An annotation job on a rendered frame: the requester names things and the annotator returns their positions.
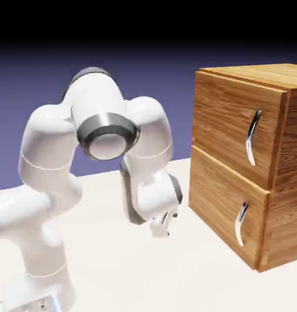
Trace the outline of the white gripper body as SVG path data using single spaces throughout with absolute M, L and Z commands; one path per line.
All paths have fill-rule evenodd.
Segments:
M 178 217 L 177 211 L 167 211 L 150 221 L 150 230 L 155 238 L 168 238 L 169 225 L 172 219 Z

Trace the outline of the light wood cabinet door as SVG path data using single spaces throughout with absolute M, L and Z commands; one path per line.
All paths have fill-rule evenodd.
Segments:
M 288 93 L 215 74 L 195 74 L 193 144 L 265 190 L 270 190 Z M 256 110 L 252 166 L 246 135 Z
M 269 191 L 192 147 L 189 206 L 251 269 L 260 263 L 269 199 Z M 242 223 L 241 247 L 234 224 L 244 202 L 249 207 Z

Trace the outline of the light wood cabinet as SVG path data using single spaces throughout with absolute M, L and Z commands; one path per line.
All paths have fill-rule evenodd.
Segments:
M 257 271 L 297 260 L 297 65 L 226 66 L 197 72 L 229 77 L 288 93 L 273 182 L 264 219 L 264 238 Z

